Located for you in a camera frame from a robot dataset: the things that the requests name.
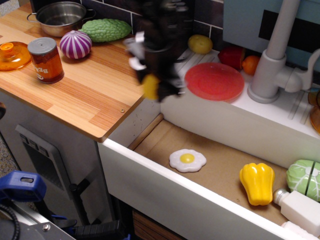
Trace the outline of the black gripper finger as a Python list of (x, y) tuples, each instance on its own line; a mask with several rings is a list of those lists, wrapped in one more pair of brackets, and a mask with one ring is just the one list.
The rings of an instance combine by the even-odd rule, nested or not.
[(179, 88), (169, 83), (160, 83), (157, 90), (158, 102), (161, 103), (166, 97), (169, 97), (171, 95), (179, 95), (179, 92)]
[(140, 84), (142, 84), (143, 79), (150, 73), (148, 68), (140, 69), (140, 70), (135, 70), (136, 73), (136, 78)]

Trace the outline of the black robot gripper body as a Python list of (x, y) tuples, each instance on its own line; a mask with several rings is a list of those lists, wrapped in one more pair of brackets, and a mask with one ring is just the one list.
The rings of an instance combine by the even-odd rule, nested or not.
[(149, 74), (154, 74), (160, 80), (159, 84), (171, 84), (179, 88), (179, 95), (185, 94), (185, 83), (178, 74), (175, 64), (179, 62), (173, 56), (175, 45), (169, 44), (160, 49), (152, 46), (152, 43), (145, 38), (145, 33), (138, 32), (135, 37), (124, 40), (126, 50), (131, 54), (128, 60), (129, 66), (134, 70), (148, 68)]

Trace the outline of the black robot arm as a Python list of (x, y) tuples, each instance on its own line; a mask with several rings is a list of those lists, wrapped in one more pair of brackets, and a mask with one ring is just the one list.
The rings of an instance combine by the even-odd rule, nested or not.
[(139, 14), (138, 31), (124, 44), (144, 97), (162, 102), (183, 95), (185, 83), (175, 65), (182, 62), (192, 33), (188, 5), (183, 0), (127, 0), (125, 4)]

